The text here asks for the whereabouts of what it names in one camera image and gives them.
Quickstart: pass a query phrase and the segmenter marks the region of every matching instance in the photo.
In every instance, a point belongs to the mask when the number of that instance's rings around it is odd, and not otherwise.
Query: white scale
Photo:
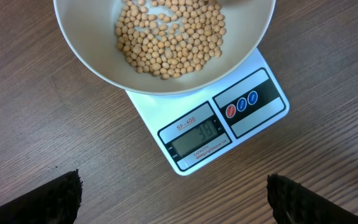
[[[284,117],[290,104],[260,52],[193,93],[127,91],[172,168],[189,175]]]

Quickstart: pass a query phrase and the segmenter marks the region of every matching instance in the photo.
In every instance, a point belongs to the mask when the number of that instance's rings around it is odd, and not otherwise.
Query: white bowl
[[[257,47],[272,18],[275,0],[238,0],[223,4],[226,34],[222,56],[209,60],[201,71],[162,80],[137,73],[116,48],[114,23],[123,2],[118,0],[54,0],[59,26],[76,56],[95,74],[125,90],[150,95],[173,95],[210,85],[237,68]],[[165,6],[150,13],[173,14]]]

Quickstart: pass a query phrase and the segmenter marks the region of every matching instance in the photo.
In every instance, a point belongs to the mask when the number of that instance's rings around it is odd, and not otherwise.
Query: lcd display
[[[204,121],[193,130],[189,131],[180,138],[172,142],[172,146],[177,153],[184,157],[189,152],[201,147],[218,135],[214,124],[211,120]]]

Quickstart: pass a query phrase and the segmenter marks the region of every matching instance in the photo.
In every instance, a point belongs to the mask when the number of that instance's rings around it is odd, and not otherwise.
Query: wooden table
[[[52,0],[0,0],[0,205],[79,169],[77,223],[275,223],[279,173],[358,215],[358,1],[279,0],[259,46],[289,114],[188,177],[92,74]]]

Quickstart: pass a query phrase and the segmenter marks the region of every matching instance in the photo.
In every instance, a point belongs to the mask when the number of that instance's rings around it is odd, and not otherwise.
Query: red button
[[[232,118],[232,117],[234,117],[235,114],[236,114],[236,106],[229,105],[226,108],[226,116],[227,116],[227,118]]]

